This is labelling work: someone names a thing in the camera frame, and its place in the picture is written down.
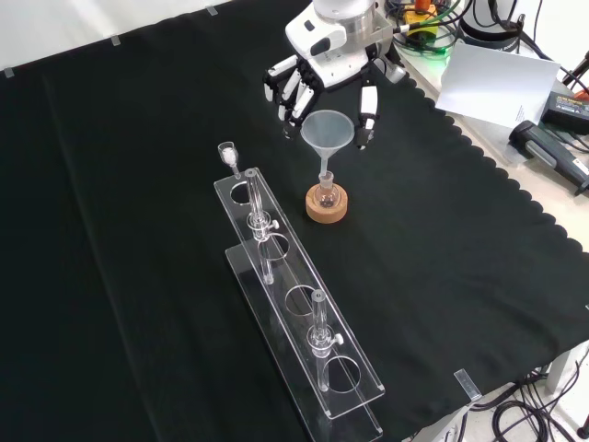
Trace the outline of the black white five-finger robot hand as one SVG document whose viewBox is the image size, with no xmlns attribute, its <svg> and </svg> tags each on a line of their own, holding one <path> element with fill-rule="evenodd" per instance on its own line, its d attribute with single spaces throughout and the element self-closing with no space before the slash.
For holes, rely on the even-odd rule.
<svg viewBox="0 0 589 442">
<path fill-rule="evenodd" d="M 294 137 L 318 98 L 362 80 L 354 143 L 364 149 L 374 137 L 378 94 L 370 65 L 390 41 L 390 25 L 376 1 L 313 1 L 285 27 L 294 54 L 266 70 L 264 94 L 277 105 L 284 135 Z"/>
</svg>

